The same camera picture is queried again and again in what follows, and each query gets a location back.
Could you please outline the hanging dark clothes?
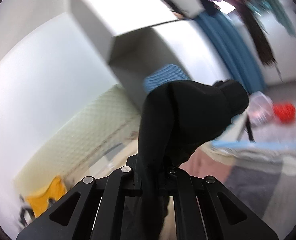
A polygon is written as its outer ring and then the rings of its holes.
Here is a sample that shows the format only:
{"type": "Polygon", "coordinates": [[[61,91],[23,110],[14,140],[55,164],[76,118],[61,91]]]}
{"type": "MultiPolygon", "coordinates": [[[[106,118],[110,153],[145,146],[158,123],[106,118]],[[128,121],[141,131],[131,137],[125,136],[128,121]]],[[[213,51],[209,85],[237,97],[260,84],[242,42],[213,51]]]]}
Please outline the hanging dark clothes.
{"type": "MultiPolygon", "coordinates": [[[[204,9],[210,14],[215,14],[217,0],[200,0],[204,9]]],[[[264,35],[266,32],[257,16],[261,11],[271,12],[277,22],[282,25],[289,36],[296,37],[295,28],[279,0],[222,0],[235,7],[235,10],[246,26],[255,45],[258,57],[265,67],[275,67],[279,76],[281,72],[277,66],[273,50],[264,35]]]]}

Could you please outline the cream quilted headboard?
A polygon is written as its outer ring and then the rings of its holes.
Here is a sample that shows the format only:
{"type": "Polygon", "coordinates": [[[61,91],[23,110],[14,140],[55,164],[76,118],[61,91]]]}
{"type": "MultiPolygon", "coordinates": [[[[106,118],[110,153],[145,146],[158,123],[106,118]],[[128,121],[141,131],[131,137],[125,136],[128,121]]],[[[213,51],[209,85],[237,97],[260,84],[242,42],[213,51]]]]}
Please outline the cream quilted headboard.
{"type": "Polygon", "coordinates": [[[139,123],[140,113],[125,90],[113,86],[37,150],[15,176],[15,189],[27,196],[48,186],[55,176],[74,185],[109,150],[136,140],[139,123]]]}

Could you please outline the blue curtain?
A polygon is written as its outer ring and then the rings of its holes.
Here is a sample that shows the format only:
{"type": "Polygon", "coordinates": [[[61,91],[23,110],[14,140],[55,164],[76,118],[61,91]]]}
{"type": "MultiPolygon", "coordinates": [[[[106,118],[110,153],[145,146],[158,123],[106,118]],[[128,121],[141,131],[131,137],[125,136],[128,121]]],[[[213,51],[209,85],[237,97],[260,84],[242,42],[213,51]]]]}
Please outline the blue curtain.
{"type": "Polygon", "coordinates": [[[236,28],[221,11],[210,16],[201,12],[194,18],[217,50],[231,77],[249,93],[266,88],[260,68],[236,28]]]}

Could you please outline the white wardrobe cabinet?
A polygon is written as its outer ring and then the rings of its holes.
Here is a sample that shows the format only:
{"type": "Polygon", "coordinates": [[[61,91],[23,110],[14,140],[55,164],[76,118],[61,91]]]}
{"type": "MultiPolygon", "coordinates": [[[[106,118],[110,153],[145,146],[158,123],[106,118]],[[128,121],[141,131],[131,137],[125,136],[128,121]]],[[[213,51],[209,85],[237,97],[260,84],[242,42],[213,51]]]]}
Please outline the white wardrobe cabinet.
{"type": "Polygon", "coordinates": [[[166,64],[206,85],[230,78],[198,24],[178,19],[161,0],[70,0],[70,8],[138,108],[145,77],[166,64]]]}

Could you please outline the black puffer jacket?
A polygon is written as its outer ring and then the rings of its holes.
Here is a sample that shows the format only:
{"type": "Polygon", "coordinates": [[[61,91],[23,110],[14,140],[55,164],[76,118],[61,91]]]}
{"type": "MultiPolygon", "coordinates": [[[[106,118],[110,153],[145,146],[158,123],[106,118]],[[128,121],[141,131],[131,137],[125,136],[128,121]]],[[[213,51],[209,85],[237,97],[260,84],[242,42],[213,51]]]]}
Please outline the black puffer jacket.
{"type": "Polygon", "coordinates": [[[169,198],[159,196],[158,190],[168,173],[187,162],[198,147],[219,137],[248,104],[248,93],[235,80],[211,86],[177,80],[147,95],[135,168],[143,195],[125,202],[122,239],[159,239],[169,198]]]}

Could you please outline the yellow pillow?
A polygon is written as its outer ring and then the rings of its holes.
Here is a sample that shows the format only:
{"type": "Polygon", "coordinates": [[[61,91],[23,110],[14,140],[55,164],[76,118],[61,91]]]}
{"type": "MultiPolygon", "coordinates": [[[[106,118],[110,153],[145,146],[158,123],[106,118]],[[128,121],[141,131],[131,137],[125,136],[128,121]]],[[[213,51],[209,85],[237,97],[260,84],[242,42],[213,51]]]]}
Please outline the yellow pillow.
{"type": "Polygon", "coordinates": [[[66,193],[67,188],[64,181],[60,176],[56,176],[48,186],[26,196],[25,201],[32,208],[35,218],[37,218],[48,209],[50,200],[56,202],[66,193]]]}

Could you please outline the blue towel on chair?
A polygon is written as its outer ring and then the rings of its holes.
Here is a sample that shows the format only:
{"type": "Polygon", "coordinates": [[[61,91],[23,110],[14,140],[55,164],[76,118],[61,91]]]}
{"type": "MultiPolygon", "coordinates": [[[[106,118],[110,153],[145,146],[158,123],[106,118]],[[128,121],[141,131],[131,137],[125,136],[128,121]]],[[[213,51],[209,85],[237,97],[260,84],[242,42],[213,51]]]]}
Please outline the blue towel on chair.
{"type": "Polygon", "coordinates": [[[143,89],[149,94],[155,88],[172,81],[190,80],[181,67],[175,64],[166,64],[143,81],[143,89]]]}

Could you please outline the red round object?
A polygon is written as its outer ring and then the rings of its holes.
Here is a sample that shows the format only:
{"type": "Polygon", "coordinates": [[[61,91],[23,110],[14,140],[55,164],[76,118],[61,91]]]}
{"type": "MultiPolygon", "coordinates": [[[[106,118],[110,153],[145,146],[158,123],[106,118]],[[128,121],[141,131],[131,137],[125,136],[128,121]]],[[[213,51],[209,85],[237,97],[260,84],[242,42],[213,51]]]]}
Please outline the red round object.
{"type": "Polygon", "coordinates": [[[276,103],[273,105],[273,111],[280,123],[287,124],[296,119],[296,108],[292,103],[276,103]]]}

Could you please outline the checkered patchwork duvet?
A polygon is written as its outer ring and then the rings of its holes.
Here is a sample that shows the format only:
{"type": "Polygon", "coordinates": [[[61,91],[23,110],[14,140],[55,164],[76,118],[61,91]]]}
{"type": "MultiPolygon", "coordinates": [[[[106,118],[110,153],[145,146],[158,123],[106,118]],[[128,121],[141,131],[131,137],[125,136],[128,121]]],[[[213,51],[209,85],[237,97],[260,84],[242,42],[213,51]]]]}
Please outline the checkered patchwork duvet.
{"type": "Polygon", "coordinates": [[[212,175],[269,225],[279,239],[296,239],[296,141],[215,140],[181,168],[212,175]]]}

